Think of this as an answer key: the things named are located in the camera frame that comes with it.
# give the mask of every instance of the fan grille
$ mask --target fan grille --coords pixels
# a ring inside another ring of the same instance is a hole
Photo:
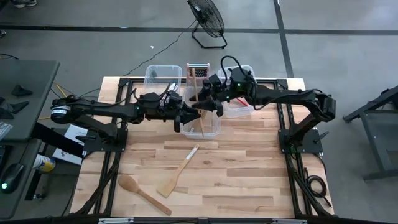
[[[188,4],[199,24],[210,36],[221,37],[223,35],[223,18],[211,0],[189,0]]]

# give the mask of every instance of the concrete floor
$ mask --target concrete floor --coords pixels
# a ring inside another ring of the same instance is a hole
[[[30,25],[173,27],[193,21],[185,2],[178,0],[38,0],[33,8],[16,10],[9,4],[0,22]],[[271,0],[214,0],[227,28],[277,29]],[[398,30],[395,0],[279,0],[286,29]],[[0,52],[21,59],[58,60],[56,82],[77,95],[100,86],[105,75],[124,75],[175,40],[175,32],[44,32],[8,31]],[[214,44],[206,34],[198,35]],[[144,64],[184,67],[209,62],[215,72],[224,55],[252,66],[257,77],[287,77],[279,34],[227,33],[224,50],[204,50],[189,34]],[[336,119],[320,124],[329,131],[323,139],[328,183],[337,215],[345,218],[398,222],[398,178],[365,183],[362,176],[377,171],[362,124],[345,124],[344,114],[397,85],[398,35],[287,35],[294,77],[307,88],[319,88],[337,101]],[[42,111],[50,113],[51,93]],[[45,124],[54,126],[50,121]],[[49,196],[24,202],[15,218],[60,215],[75,185],[76,175],[50,181]]]

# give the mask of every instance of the butcher block surface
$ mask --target butcher block surface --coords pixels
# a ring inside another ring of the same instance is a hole
[[[115,102],[119,78],[104,77],[99,101]],[[290,90],[305,89],[301,78],[288,78],[287,81]],[[137,95],[142,93],[142,83],[135,83],[133,87],[137,88]],[[292,107],[296,123],[309,113],[303,106]],[[111,122],[111,118],[97,116],[96,119]],[[221,133],[214,140],[187,139],[174,132],[173,121],[145,120],[141,124],[129,124],[119,174],[135,179],[145,193],[171,209],[171,217],[292,218],[286,162],[277,137],[279,129],[274,103],[250,116],[222,117]],[[171,178],[195,144],[200,145],[199,150],[180,174],[174,191],[164,198],[156,188]],[[103,152],[94,152],[83,161],[71,212],[80,209],[98,186],[103,157]],[[319,175],[327,184],[318,158],[311,154],[302,157],[309,174]],[[108,189],[109,184],[104,195],[108,195]],[[304,212],[302,192],[298,190],[297,193]],[[103,197],[101,211],[106,198]],[[323,199],[319,202],[333,213]],[[166,215],[139,195],[116,184],[112,216]]]

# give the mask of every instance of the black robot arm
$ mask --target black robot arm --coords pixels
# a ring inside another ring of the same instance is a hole
[[[117,117],[132,124],[139,124],[144,118],[148,120],[173,120],[174,131],[176,132],[180,132],[180,123],[186,124],[200,117],[198,111],[187,106],[182,101],[182,97],[175,91],[168,91],[161,95],[147,93],[137,98],[137,102],[126,105],[89,101],[75,98],[73,95],[53,100],[52,104],[52,121],[59,124],[86,123],[85,126],[91,127],[100,124],[92,120],[89,121],[85,115]]]
[[[192,105],[193,108],[214,111],[223,115],[222,102],[230,102],[235,98],[244,98],[255,110],[260,110],[269,103],[285,103],[303,105],[311,112],[301,123],[294,124],[289,129],[286,140],[289,144],[301,146],[305,133],[314,128],[319,122],[329,122],[335,118],[336,101],[331,95],[326,95],[320,90],[273,90],[266,86],[258,85],[250,71],[238,67],[230,70],[228,79],[224,70],[225,79],[222,82],[217,75],[212,75],[208,80],[203,80],[203,88],[198,93],[199,101]]]

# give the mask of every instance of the black fan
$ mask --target black fan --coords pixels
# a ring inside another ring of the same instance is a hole
[[[193,15],[197,19],[198,23],[192,31],[192,38],[195,39],[200,47],[205,49],[224,49],[227,46],[227,42],[224,38],[224,22],[221,18],[220,12],[211,0],[188,0],[188,4],[191,7]],[[202,28],[212,37],[222,37],[225,45],[216,47],[205,47],[198,39],[196,39],[194,33],[197,31],[199,24]]]

